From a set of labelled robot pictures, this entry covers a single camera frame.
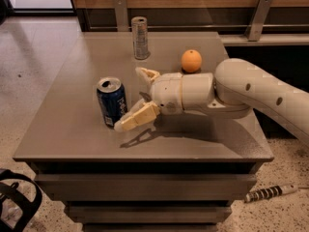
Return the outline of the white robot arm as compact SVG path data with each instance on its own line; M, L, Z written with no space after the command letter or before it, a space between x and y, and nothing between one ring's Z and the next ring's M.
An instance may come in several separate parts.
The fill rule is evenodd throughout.
M241 118L254 108L309 144L309 93L250 62L230 58L214 72L194 74L161 74L145 68L138 68L136 73L147 83L150 99L137 102L116 122L116 131L130 131L160 114Z

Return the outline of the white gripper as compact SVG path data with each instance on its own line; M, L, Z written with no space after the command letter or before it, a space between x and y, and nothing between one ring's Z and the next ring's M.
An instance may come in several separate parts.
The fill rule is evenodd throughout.
M150 89L153 101L138 101L129 112L116 122L114 130L130 131L148 124L160 114L178 115L188 111L206 113L214 101L211 73L160 75L155 70L137 67L135 72Z

